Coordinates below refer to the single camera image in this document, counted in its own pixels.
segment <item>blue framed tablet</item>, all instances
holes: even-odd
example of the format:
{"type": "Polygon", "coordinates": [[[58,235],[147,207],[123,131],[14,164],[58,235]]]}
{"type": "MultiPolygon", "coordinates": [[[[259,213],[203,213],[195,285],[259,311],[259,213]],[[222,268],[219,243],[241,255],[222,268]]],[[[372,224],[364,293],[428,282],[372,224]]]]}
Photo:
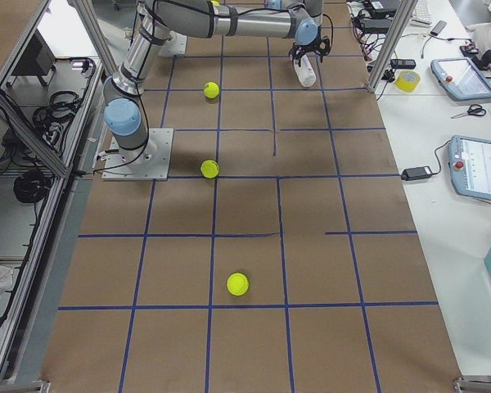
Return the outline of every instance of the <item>blue framed tablet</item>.
{"type": "Polygon", "coordinates": [[[491,201],[491,141],[455,135],[448,150],[455,191],[491,201]]]}
{"type": "Polygon", "coordinates": [[[431,71],[455,101],[491,98],[491,84],[468,57],[433,60],[431,71]]]}

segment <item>yellow tape roll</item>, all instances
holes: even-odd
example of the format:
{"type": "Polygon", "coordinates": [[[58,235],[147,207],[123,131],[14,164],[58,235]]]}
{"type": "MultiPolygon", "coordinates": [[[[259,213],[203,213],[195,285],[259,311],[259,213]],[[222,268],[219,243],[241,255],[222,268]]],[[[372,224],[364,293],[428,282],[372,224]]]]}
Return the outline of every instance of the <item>yellow tape roll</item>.
{"type": "Polygon", "coordinates": [[[404,92],[412,92],[420,83],[420,75],[415,71],[404,70],[396,79],[396,87],[404,92]]]}

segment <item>yellow-green ball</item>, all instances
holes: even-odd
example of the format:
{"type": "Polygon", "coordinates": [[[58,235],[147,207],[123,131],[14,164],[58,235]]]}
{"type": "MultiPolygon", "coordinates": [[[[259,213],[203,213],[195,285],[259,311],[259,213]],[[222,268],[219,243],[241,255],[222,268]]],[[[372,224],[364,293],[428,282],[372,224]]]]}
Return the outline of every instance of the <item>yellow-green ball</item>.
{"type": "Polygon", "coordinates": [[[218,95],[220,94],[220,89],[215,82],[208,82],[204,86],[204,94],[209,99],[213,99],[218,97],[218,95]]]}
{"type": "Polygon", "coordinates": [[[249,289],[249,280],[242,273],[233,273],[227,279],[227,290],[234,296],[245,295],[249,289]]]}

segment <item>yellow ball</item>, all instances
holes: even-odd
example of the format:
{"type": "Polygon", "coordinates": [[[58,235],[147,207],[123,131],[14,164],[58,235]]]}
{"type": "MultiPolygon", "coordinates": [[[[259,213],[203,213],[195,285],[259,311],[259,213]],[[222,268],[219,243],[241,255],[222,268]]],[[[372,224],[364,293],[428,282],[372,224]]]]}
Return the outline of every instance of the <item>yellow ball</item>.
{"type": "Polygon", "coordinates": [[[204,94],[210,99],[216,98],[220,94],[220,88],[215,82],[208,82],[204,86],[204,94]]]}
{"type": "Polygon", "coordinates": [[[227,290],[234,296],[245,295],[249,289],[249,281],[242,273],[233,273],[227,279],[227,290]]]}
{"type": "Polygon", "coordinates": [[[200,171],[205,178],[216,178],[220,172],[220,167],[214,160],[205,160],[200,166],[200,171]]]}

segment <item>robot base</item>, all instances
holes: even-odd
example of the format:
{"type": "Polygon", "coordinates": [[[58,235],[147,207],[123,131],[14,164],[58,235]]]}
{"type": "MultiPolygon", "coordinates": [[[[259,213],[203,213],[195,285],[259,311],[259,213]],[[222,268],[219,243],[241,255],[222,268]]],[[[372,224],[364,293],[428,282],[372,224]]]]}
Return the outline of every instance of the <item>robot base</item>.
{"type": "MultiPolygon", "coordinates": [[[[148,147],[137,160],[139,164],[106,170],[102,173],[102,178],[106,181],[167,180],[173,146],[173,129],[149,129],[148,146],[155,146],[156,149],[149,151],[148,147]]],[[[118,149],[118,143],[114,138],[109,148],[118,149]]],[[[109,155],[106,168],[122,165],[124,162],[120,154],[109,155]]]]}
{"type": "Polygon", "coordinates": [[[160,49],[158,57],[184,56],[186,54],[187,36],[171,31],[170,39],[160,49]]]}

